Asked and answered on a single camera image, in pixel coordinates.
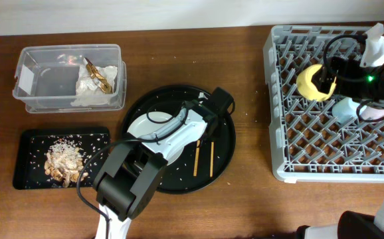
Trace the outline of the yellow bowl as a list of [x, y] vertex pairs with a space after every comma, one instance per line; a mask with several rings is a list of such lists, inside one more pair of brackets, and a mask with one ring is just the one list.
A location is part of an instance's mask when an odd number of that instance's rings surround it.
[[312, 82], [313, 76], [317, 73], [317, 71], [322, 69], [322, 66], [322, 64], [311, 65], [303, 72], [299, 73], [296, 79], [296, 85], [299, 93], [307, 100], [322, 102], [329, 99], [334, 94], [334, 90], [336, 88], [336, 78], [334, 78], [334, 82], [329, 87], [328, 93], [320, 92], [316, 85]]

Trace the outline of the blue cup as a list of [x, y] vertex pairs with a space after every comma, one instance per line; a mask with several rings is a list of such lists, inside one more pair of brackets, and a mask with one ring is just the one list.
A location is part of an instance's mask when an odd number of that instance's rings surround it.
[[333, 117], [337, 118], [338, 123], [345, 123], [347, 120], [356, 120], [356, 110], [360, 103], [354, 102], [351, 98], [344, 98], [332, 108]]

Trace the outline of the pink cup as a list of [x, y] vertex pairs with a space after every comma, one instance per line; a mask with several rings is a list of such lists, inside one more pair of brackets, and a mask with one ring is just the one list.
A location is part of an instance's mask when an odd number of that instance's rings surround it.
[[359, 118], [363, 121], [382, 121], [384, 120], [384, 108], [364, 106]]

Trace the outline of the grey plate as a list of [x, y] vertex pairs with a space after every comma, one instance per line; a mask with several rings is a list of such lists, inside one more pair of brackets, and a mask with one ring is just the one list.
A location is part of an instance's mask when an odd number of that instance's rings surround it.
[[[170, 114], [165, 112], [150, 112], [148, 116], [154, 121], [165, 121], [171, 117]], [[152, 133], [164, 125], [164, 123], [153, 123], [149, 121], [146, 114], [143, 114], [130, 124], [127, 132], [134, 137], [140, 137]]]

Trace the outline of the gold foil wrapper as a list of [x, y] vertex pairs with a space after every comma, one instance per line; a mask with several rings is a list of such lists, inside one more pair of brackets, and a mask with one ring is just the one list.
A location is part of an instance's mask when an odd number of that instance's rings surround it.
[[99, 87], [99, 89], [101, 89], [103, 93], [111, 94], [113, 92], [111, 85], [109, 84], [107, 79], [103, 77], [103, 75], [101, 75], [97, 67], [95, 67], [95, 65], [93, 65], [88, 58], [84, 58], [84, 63], [86, 70], [88, 71], [95, 85], [97, 85], [97, 87]]

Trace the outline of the white paper napkin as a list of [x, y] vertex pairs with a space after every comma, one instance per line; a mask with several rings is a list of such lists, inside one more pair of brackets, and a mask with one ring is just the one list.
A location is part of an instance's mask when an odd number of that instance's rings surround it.
[[[114, 87], [115, 79], [118, 75], [118, 67], [117, 66], [107, 66], [101, 68], [99, 66], [96, 67], [111, 85]], [[78, 80], [76, 81], [76, 96], [77, 99], [71, 102], [70, 105], [74, 107], [78, 106], [91, 106], [91, 105], [105, 105], [110, 103], [109, 98], [103, 98], [103, 91], [94, 83], [93, 79], [91, 79], [86, 67], [84, 65], [80, 65], [78, 72]]]

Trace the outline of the peanut shells and rice scraps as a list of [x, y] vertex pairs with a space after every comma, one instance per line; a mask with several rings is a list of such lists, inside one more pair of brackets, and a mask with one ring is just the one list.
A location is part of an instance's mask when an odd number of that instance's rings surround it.
[[86, 162], [83, 151], [74, 141], [56, 140], [45, 154], [45, 174], [62, 183], [64, 188], [68, 188], [71, 183], [83, 181], [88, 176], [87, 172], [80, 176]]

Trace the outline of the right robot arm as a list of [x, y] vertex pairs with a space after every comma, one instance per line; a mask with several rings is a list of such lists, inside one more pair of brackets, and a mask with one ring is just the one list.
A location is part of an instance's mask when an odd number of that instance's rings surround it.
[[[353, 39], [365, 47], [359, 60], [329, 54], [331, 45], [340, 39]], [[302, 71], [296, 86], [301, 96], [323, 102], [333, 95], [343, 96], [332, 113], [341, 123], [358, 120], [365, 126], [384, 124], [384, 26], [376, 24], [362, 34], [344, 34], [332, 38], [325, 46], [322, 63]], [[361, 144], [373, 150], [384, 165], [384, 133], [367, 136]], [[384, 238], [384, 201], [375, 216], [344, 212], [331, 226], [301, 226], [301, 238]]]

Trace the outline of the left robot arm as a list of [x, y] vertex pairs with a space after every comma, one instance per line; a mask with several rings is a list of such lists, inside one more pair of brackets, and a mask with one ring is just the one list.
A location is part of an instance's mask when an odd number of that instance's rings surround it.
[[92, 187], [100, 215], [97, 238], [125, 238], [133, 219], [149, 204], [167, 166], [190, 143], [214, 135], [223, 118], [235, 110], [232, 100], [184, 101], [159, 128], [111, 143], [107, 160]]

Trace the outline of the grey dishwasher rack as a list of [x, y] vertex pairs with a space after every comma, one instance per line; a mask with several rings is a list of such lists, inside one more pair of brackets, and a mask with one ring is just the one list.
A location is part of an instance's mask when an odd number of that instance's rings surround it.
[[[296, 79], [322, 62], [324, 47], [344, 34], [365, 27], [276, 25], [263, 48], [265, 81], [270, 98], [269, 126], [272, 172], [284, 183], [384, 183], [384, 165], [361, 144], [384, 133], [384, 124], [365, 126], [358, 120], [338, 123], [332, 108], [340, 101], [303, 98]], [[359, 60], [362, 48], [353, 39], [333, 43], [330, 55]]]

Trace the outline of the clear plastic waste bin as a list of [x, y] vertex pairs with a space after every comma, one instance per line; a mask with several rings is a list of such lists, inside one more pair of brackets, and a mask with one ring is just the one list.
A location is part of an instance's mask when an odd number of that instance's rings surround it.
[[[71, 106], [77, 99], [76, 81], [80, 65], [88, 58], [95, 67], [117, 66], [118, 75], [105, 105]], [[126, 98], [126, 64], [116, 44], [68, 44], [24, 48], [15, 71], [15, 99], [31, 114], [116, 111]]]

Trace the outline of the round black serving tray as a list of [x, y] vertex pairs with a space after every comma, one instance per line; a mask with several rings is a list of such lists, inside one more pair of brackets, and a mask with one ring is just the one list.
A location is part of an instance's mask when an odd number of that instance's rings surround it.
[[[199, 94], [208, 97], [210, 93], [195, 86], [170, 85], [154, 89], [140, 99], [128, 110], [120, 128], [119, 135], [127, 133], [130, 124], [148, 109], [155, 112], [172, 114], [178, 105], [177, 100], [192, 100]], [[210, 185], [228, 167], [233, 158], [236, 144], [235, 126], [231, 115], [225, 116], [222, 126], [222, 135], [215, 140], [213, 177], [209, 176], [210, 150], [209, 140], [204, 141], [200, 146], [199, 164], [197, 176], [193, 176], [195, 161], [195, 144], [190, 143], [185, 147], [176, 161], [167, 166], [164, 177], [157, 190], [167, 194], [185, 194], [198, 191]]]

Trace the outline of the black rectangular tray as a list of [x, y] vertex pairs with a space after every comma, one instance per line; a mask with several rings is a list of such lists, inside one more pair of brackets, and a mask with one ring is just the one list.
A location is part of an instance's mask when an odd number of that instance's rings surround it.
[[78, 148], [85, 163], [110, 140], [106, 127], [28, 129], [21, 134], [13, 187], [18, 190], [63, 188], [63, 180], [58, 181], [45, 173], [47, 155], [53, 149], [69, 145]]

